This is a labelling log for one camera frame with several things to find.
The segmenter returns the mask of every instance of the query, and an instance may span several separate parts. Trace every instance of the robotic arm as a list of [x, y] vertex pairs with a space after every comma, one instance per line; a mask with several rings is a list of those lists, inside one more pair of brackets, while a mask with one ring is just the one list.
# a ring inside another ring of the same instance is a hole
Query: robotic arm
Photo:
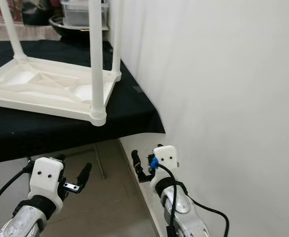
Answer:
[[159, 195], [164, 207], [165, 220], [169, 224], [167, 227], [168, 237], [209, 237], [207, 227], [198, 216], [195, 204], [222, 215], [227, 221], [224, 236], [228, 236], [229, 220], [226, 215], [192, 200], [188, 196], [184, 184], [176, 181], [178, 162], [175, 147], [158, 145], [153, 150], [153, 154], [147, 156], [150, 175], [144, 174], [137, 153], [137, 150], [131, 153], [135, 172], [140, 183], [150, 181], [152, 191]]
[[68, 192], [78, 194], [82, 191], [88, 181], [91, 163], [86, 164], [76, 184], [69, 184], [63, 177], [65, 164], [62, 159], [63, 155], [42, 157], [30, 161], [23, 169], [32, 173], [29, 199], [18, 204], [12, 219], [0, 229], [0, 237], [39, 237], [51, 215], [61, 211]]

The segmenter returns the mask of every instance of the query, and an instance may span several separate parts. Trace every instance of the white box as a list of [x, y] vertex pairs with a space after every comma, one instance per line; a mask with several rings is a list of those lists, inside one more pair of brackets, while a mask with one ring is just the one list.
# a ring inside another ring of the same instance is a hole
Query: white box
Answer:
[[[88, 0], [61, 0], [65, 21], [64, 26], [88, 27]], [[101, 4], [102, 25], [107, 26], [108, 4]]]

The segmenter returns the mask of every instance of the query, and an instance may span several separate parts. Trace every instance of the black fabric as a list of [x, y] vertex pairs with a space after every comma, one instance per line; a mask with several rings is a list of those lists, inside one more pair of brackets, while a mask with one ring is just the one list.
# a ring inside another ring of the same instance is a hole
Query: black fabric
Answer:
[[44, 213], [47, 220], [50, 219], [56, 209], [55, 204], [50, 199], [41, 195], [35, 195], [32, 197], [32, 199], [21, 201], [15, 208], [12, 216], [15, 216], [23, 206], [33, 206], [39, 209]]
[[[161, 179], [161, 180], [156, 184], [155, 190], [156, 190], [156, 192], [158, 193], [159, 197], [161, 197], [163, 190], [166, 189], [167, 187], [173, 186], [173, 185], [174, 185], [174, 184], [173, 184], [172, 178], [171, 178], [171, 177], [166, 177], [166, 178], [164, 178], [164, 179]], [[187, 191], [184, 183], [179, 182], [179, 181], [176, 181], [176, 185], [181, 186], [182, 189], [183, 189], [183, 191], [184, 191], [184, 193], [185, 193], [186, 195], [188, 195], [188, 191]]]
[[[40, 40], [21, 43], [29, 57], [90, 65], [89, 49], [65, 42]], [[12, 59], [8, 41], [0, 41], [0, 66]], [[104, 69], [111, 69], [110, 45], [103, 44]], [[143, 132], [164, 133], [160, 117], [138, 84], [121, 65], [122, 79], [109, 99], [107, 122], [102, 127], [88, 121], [0, 107], [0, 162], [40, 155]]]

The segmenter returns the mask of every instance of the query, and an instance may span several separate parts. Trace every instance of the tiled floor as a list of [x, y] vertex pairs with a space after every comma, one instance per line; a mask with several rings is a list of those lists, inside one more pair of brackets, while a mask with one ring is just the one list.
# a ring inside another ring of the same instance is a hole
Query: tiled floor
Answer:
[[65, 176], [75, 182], [87, 162], [92, 171], [85, 189], [69, 194], [60, 214], [52, 216], [43, 237], [155, 237], [143, 197], [117, 141], [98, 143], [106, 172], [102, 179], [94, 151], [69, 156]]

